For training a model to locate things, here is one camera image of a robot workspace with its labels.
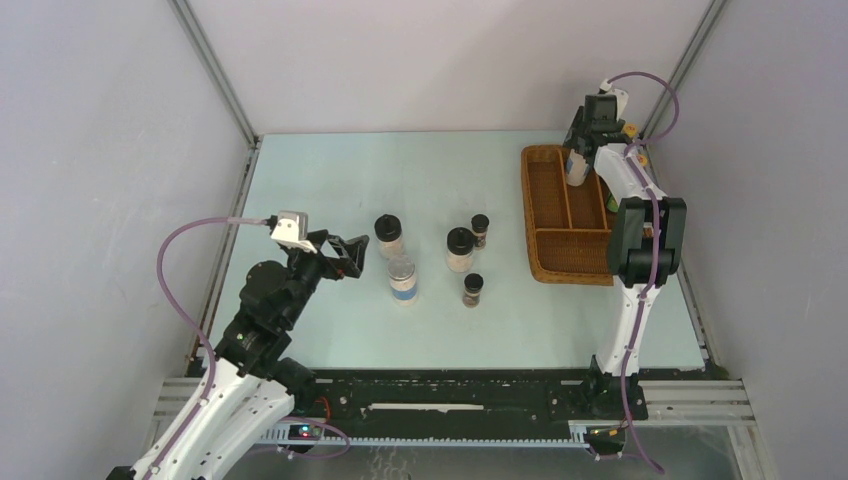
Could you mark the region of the blue-label silver-lid jar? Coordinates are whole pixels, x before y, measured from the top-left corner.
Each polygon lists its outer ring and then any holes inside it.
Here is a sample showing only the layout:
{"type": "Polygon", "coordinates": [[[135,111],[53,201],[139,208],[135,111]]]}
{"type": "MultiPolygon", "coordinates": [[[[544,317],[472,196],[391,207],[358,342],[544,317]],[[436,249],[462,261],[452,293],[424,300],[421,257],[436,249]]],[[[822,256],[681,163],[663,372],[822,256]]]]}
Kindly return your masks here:
{"type": "Polygon", "coordinates": [[[407,255],[391,258],[387,264],[389,285],[393,299],[400,305],[412,305],[418,295],[417,269],[407,255]]]}
{"type": "Polygon", "coordinates": [[[584,184],[590,171],[591,165],[586,158],[576,150],[571,150],[565,160],[566,183],[572,187],[579,187],[584,184]]]}

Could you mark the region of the front black-lid spice jar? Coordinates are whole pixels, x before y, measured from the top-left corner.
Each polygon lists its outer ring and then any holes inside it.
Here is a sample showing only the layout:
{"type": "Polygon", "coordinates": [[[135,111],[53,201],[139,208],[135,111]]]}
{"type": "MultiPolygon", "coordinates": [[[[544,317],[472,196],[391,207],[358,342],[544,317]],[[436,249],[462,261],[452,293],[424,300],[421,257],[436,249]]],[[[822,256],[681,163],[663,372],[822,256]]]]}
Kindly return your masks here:
{"type": "Polygon", "coordinates": [[[484,286],[484,279],[478,273],[469,273],[463,280],[463,304],[468,308],[474,308],[480,303],[480,296],[484,286]]]}

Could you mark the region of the small black-lid spice jar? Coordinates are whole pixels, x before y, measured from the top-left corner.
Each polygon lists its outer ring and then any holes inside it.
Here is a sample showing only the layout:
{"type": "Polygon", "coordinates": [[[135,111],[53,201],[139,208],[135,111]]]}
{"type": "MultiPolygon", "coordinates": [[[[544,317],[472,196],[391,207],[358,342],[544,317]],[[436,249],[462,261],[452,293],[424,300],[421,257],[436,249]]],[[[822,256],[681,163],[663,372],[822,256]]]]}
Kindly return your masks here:
{"type": "Polygon", "coordinates": [[[486,246],[490,219],[487,215],[478,213],[471,219],[471,231],[474,234],[474,249],[481,250],[486,246]]]}

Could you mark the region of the aluminium corner frame right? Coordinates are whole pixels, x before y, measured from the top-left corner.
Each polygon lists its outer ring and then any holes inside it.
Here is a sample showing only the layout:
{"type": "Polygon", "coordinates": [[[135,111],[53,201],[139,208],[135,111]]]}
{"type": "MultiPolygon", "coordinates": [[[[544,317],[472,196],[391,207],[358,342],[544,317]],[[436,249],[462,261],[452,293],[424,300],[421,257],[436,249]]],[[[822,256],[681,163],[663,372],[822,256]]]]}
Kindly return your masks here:
{"type": "MultiPolygon", "coordinates": [[[[729,0],[712,0],[708,3],[696,28],[684,47],[683,53],[678,59],[672,73],[667,80],[669,85],[677,94],[687,79],[690,71],[695,65],[707,41],[717,27],[721,17],[726,11],[729,0]]],[[[673,109],[673,100],[670,93],[663,91],[658,97],[652,111],[650,112],[642,130],[646,137],[655,137],[660,133],[660,127],[664,125],[664,117],[668,111],[673,109]]]]}

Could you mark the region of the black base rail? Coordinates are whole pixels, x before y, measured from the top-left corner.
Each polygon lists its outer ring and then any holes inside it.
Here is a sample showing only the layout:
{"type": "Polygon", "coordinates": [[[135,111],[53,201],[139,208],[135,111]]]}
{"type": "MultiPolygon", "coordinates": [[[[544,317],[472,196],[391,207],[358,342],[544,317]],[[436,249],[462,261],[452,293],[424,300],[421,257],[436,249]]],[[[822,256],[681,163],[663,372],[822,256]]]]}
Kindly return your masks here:
{"type": "Polygon", "coordinates": [[[645,420],[640,385],[590,369],[318,369],[294,415],[352,440],[566,441],[572,427],[645,420]]]}

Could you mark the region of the wicker divided basket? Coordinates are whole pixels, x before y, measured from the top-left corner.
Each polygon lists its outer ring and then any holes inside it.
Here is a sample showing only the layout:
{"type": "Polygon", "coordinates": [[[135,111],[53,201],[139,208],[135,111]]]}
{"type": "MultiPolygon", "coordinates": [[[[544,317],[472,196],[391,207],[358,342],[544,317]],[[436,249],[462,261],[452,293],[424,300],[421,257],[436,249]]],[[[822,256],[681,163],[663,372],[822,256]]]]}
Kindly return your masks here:
{"type": "Polygon", "coordinates": [[[614,215],[609,190],[595,172],[583,184],[566,181],[568,151],[531,145],[521,152],[525,238],[532,277],[544,284],[611,286],[607,247],[614,215]]]}

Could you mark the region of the black-spout-lid jar white beads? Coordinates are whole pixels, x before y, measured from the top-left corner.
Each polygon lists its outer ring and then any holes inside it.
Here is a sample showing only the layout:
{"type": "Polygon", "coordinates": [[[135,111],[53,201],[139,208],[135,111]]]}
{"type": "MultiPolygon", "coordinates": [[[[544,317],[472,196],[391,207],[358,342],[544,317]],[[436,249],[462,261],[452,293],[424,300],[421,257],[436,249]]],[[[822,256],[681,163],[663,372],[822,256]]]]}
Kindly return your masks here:
{"type": "Polygon", "coordinates": [[[383,258],[392,259],[405,251],[403,228],[400,219],[392,214],[383,214],[375,220],[375,235],[378,249],[383,258]]]}

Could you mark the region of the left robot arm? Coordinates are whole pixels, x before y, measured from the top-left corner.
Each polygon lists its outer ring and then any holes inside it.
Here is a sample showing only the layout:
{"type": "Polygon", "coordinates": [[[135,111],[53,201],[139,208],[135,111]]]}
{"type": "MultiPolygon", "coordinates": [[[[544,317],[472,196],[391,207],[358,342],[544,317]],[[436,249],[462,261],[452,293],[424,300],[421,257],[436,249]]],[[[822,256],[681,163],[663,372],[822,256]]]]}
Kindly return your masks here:
{"type": "Polygon", "coordinates": [[[315,375],[283,353],[321,281],[361,276],[368,243],[318,230],[282,241],[285,262],[252,266],[196,390],[154,445],[110,478],[222,479],[262,433],[311,412],[315,375]]]}

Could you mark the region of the aluminium corner frame left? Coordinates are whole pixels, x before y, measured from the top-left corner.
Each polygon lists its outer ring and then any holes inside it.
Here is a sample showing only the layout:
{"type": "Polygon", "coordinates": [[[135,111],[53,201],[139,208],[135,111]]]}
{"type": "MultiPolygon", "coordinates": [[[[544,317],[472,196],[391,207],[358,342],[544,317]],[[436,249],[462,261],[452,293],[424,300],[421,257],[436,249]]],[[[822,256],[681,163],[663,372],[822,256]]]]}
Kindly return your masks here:
{"type": "Polygon", "coordinates": [[[235,122],[241,137],[249,148],[255,149],[259,143],[259,135],[249,120],[247,112],[238,98],[237,92],[191,2],[187,0],[169,0],[168,4],[184,30],[190,45],[195,51],[201,66],[210,78],[223,105],[235,122]]]}

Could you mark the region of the large black-lid jar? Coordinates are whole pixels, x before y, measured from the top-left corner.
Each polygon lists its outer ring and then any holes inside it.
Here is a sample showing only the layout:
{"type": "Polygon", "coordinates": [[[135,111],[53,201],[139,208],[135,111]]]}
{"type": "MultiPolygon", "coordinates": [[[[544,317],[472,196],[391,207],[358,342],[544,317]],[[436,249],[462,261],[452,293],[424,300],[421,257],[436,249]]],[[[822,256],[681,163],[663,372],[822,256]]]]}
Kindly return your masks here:
{"type": "Polygon", "coordinates": [[[451,271],[464,273],[472,268],[475,242],[476,237],[468,228],[455,227],[448,232],[446,263],[451,271]]]}

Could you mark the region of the aluminium corner frame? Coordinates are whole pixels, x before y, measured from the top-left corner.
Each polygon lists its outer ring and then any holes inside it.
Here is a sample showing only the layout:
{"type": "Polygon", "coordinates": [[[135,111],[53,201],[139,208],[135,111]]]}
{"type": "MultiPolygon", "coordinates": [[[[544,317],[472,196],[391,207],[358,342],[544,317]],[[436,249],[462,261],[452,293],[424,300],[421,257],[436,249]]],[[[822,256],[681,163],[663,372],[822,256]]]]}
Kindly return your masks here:
{"type": "MultiPolygon", "coordinates": [[[[717,27],[721,17],[726,11],[729,0],[712,0],[708,3],[696,28],[684,47],[683,53],[678,59],[672,73],[667,80],[669,85],[677,94],[687,79],[690,71],[695,65],[707,41],[717,27]]],[[[673,100],[670,93],[663,91],[658,97],[652,111],[650,112],[642,130],[646,137],[655,137],[660,133],[660,127],[664,125],[664,117],[668,111],[673,109],[673,100]]]]}
{"type": "Polygon", "coordinates": [[[184,30],[190,45],[195,51],[201,66],[210,78],[223,105],[235,122],[241,137],[249,148],[255,149],[259,143],[259,135],[249,120],[247,112],[238,98],[237,92],[191,2],[187,0],[169,0],[168,4],[184,30]]]}

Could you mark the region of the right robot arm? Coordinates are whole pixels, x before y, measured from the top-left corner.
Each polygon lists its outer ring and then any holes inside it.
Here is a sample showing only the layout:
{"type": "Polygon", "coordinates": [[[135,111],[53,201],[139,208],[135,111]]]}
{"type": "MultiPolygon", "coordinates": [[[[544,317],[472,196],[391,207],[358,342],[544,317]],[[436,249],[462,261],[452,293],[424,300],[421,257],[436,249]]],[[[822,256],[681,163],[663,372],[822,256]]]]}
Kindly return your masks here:
{"type": "Polygon", "coordinates": [[[668,196],[641,165],[622,118],[626,94],[619,89],[586,96],[563,146],[565,181],[580,186],[590,173],[603,180],[617,211],[607,247],[607,265],[619,289],[610,340],[594,354],[583,382],[585,411],[606,418],[622,396],[638,388],[639,348],[658,293],[682,257],[687,206],[668,196]]]}

